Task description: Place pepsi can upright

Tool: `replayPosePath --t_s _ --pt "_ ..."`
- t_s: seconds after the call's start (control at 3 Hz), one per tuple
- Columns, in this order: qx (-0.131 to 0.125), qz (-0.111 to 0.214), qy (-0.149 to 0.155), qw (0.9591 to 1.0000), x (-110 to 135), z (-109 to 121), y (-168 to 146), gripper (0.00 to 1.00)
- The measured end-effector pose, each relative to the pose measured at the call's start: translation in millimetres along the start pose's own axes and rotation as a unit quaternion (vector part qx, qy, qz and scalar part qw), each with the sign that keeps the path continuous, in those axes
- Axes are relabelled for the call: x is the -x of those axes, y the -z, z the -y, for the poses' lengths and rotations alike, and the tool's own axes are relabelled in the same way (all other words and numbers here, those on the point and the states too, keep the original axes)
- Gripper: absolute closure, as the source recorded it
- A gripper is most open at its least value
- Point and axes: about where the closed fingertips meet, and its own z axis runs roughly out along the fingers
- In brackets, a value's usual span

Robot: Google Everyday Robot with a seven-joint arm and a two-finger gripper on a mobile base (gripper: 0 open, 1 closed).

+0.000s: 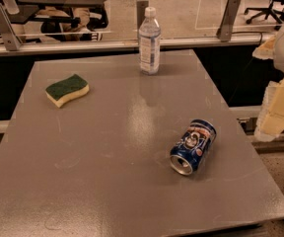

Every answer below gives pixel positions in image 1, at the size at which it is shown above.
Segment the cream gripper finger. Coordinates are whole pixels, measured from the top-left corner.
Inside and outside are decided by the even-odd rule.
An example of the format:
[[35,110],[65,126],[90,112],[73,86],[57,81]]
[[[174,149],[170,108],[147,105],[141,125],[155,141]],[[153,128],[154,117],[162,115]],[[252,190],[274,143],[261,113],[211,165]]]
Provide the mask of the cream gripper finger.
[[262,142],[270,142],[284,130],[284,78],[270,81],[265,89],[254,136]]
[[275,41],[276,36],[273,36],[270,39],[266,40],[253,51],[252,56],[262,60],[272,59]]

